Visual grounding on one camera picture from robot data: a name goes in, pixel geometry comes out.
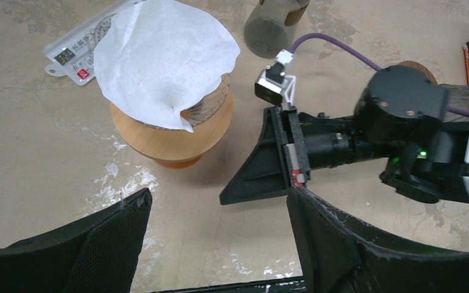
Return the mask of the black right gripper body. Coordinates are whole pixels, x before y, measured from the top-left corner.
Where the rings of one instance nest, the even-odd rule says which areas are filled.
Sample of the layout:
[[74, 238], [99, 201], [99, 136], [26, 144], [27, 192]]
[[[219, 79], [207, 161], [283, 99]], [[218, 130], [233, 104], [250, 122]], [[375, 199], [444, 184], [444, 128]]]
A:
[[303, 186], [316, 168], [387, 158], [380, 174], [395, 188], [426, 183], [418, 166], [442, 130], [449, 93], [418, 70], [395, 65], [378, 71], [347, 117], [277, 107], [277, 187]]

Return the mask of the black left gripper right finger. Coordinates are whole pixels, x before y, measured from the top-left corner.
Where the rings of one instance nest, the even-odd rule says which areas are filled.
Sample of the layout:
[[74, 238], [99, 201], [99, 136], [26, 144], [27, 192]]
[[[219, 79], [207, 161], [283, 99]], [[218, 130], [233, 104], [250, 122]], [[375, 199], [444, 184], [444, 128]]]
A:
[[308, 292], [469, 292], [469, 252], [391, 234], [304, 187], [287, 207]]

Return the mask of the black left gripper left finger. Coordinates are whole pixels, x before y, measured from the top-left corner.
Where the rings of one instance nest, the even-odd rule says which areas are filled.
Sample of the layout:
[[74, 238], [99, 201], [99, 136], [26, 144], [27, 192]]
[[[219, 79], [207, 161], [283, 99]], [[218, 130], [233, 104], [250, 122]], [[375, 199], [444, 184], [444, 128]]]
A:
[[52, 231], [0, 248], [0, 292], [129, 292], [148, 226], [144, 188]]

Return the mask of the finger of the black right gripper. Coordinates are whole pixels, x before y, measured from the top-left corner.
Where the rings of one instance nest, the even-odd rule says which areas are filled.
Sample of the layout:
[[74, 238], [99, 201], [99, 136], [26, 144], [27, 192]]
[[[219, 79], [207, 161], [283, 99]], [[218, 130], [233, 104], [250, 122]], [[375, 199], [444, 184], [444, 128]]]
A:
[[253, 151], [219, 195], [221, 205], [287, 195], [291, 186], [283, 151], [283, 123], [278, 107], [263, 111], [263, 126]]

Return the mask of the orange glass carafe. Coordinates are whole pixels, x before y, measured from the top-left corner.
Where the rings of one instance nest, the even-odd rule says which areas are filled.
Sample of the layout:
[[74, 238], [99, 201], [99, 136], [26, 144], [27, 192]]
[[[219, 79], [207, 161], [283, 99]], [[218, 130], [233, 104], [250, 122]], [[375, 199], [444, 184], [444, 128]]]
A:
[[196, 157], [196, 158], [193, 158], [193, 159], [190, 159], [190, 160], [187, 160], [187, 161], [165, 161], [165, 160], [158, 160], [158, 159], [154, 159], [154, 161], [165, 167], [165, 168], [172, 168], [172, 169], [182, 169], [182, 168], [188, 168], [192, 165], [194, 165], [195, 163], [197, 163], [202, 157], [199, 156], [199, 157]]

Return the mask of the clear ribbed glass dripper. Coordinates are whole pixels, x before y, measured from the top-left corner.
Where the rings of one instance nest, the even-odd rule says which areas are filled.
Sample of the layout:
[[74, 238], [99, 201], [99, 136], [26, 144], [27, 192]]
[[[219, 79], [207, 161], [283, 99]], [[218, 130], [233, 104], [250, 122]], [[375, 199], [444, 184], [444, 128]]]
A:
[[196, 127], [209, 120], [224, 104], [230, 87], [230, 75], [223, 74], [219, 86], [215, 91], [204, 96], [197, 104], [181, 111], [181, 116], [192, 126]]

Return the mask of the grey glass carafe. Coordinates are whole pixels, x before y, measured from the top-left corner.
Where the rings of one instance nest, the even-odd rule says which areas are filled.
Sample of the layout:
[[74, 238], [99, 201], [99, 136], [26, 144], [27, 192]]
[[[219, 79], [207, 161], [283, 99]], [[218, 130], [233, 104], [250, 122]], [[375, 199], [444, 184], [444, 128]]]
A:
[[273, 59], [294, 43], [309, 0], [259, 1], [244, 25], [244, 41], [257, 56]]

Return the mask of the white paper coffee filter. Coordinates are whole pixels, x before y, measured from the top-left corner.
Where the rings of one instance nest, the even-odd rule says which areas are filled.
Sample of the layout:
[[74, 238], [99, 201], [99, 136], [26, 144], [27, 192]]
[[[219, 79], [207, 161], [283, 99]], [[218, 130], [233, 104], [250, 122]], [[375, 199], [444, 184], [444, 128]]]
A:
[[239, 53], [209, 13], [178, 1], [142, 1], [112, 17], [93, 67], [103, 96], [130, 118], [191, 132], [182, 111], [218, 88]]

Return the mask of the clear plastic filter packet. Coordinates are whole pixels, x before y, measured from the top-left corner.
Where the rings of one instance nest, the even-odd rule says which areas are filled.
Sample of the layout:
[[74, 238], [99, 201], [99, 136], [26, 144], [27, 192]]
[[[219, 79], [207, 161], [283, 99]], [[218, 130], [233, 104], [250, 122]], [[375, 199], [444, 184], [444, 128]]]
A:
[[43, 53], [51, 64], [45, 67], [45, 72], [53, 77], [68, 77], [78, 86], [86, 85], [95, 77], [93, 52], [111, 27], [112, 17], [137, 3], [135, 0], [117, 1], [46, 45]]

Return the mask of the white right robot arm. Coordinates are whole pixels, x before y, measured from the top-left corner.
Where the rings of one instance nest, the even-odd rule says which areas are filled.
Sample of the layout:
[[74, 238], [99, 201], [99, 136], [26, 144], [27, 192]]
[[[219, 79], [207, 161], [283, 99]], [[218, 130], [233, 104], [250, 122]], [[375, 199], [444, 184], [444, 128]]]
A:
[[221, 191], [222, 205], [306, 188], [311, 172], [386, 159], [380, 181], [421, 203], [469, 203], [469, 121], [446, 121], [450, 92], [414, 67], [379, 70], [350, 116], [264, 110], [253, 151]]

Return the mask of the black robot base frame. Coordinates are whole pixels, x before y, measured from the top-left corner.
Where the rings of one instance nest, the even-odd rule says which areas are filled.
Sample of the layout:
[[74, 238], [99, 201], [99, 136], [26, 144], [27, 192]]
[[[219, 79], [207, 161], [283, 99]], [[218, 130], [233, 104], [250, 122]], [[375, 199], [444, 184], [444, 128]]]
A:
[[280, 278], [274, 280], [260, 280], [246, 283], [218, 284], [197, 288], [171, 289], [160, 291], [163, 293], [259, 293], [259, 292], [306, 292], [305, 281], [302, 276]]

